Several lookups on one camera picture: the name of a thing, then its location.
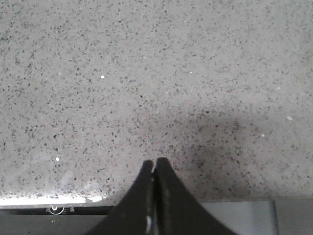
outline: quartz countertop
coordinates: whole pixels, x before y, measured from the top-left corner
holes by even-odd
[[[0,3],[0,206],[312,198],[312,1]]]

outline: granite surface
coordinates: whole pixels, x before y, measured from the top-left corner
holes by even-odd
[[[312,94],[310,0],[2,0],[0,206],[312,197]]]

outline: black object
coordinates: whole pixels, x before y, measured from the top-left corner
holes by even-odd
[[[188,192],[167,158],[144,161],[139,175],[115,207],[6,210],[12,214],[108,214],[85,235],[235,235]]]

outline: speckled countertop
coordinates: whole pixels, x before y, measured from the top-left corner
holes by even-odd
[[[0,206],[313,196],[310,0],[0,2]]]

